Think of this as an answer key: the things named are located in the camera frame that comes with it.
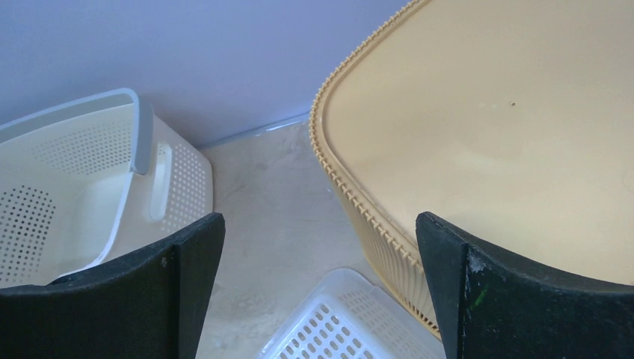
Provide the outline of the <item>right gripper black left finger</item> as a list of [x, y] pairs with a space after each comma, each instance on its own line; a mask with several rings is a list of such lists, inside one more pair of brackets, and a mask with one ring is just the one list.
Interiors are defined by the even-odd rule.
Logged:
[[43, 286], [1, 291], [3, 358], [194, 358], [226, 234], [210, 213]]

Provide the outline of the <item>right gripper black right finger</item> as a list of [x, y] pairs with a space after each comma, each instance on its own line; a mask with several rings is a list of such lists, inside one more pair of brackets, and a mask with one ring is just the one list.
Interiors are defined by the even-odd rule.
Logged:
[[416, 238], [448, 358], [631, 358], [633, 287], [546, 266], [431, 212]]

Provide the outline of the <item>cream plastic storage basket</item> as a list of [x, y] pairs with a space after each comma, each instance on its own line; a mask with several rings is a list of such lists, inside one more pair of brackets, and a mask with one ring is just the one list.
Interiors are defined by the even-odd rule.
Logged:
[[1, 286], [46, 285], [213, 210], [212, 166], [129, 88], [1, 126]]

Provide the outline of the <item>white perforated tray basket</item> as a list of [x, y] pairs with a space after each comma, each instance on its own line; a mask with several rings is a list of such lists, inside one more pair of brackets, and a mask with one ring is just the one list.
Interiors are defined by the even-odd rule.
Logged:
[[442, 359], [443, 344], [357, 271], [331, 271], [258, 358]]

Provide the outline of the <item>yellow slatted laundry basket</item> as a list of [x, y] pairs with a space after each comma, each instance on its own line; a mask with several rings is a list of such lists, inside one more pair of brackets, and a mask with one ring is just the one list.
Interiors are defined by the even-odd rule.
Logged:
[[631, 1], [411, 1], [325, 80], [310, 141], [371, 267], [434, 336], [421, 212], [633, 283]]

